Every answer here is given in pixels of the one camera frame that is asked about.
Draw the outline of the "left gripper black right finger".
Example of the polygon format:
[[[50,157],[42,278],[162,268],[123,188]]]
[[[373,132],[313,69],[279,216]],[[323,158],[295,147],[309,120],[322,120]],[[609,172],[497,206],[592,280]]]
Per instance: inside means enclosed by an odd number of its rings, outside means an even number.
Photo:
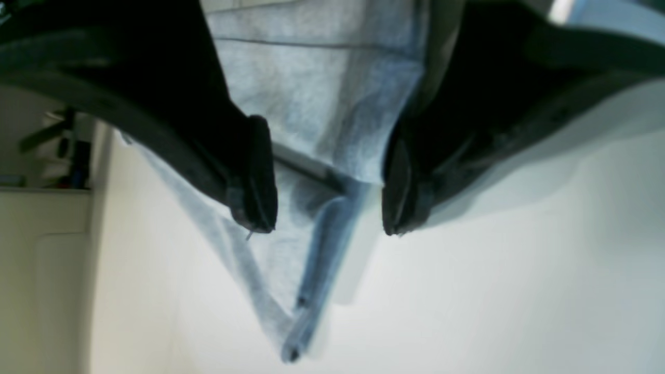
[[[389,236],[606,100],[663,78],[663,1],[467,1],[446,72],[390,142]]]

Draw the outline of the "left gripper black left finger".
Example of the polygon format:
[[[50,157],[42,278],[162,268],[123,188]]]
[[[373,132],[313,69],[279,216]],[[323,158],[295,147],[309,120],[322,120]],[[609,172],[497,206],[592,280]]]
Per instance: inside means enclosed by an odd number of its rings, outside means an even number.
[[[2,84],[114,125],[235,222],[278,211],[268,122],[231,100],[198,1],[2,1]]]

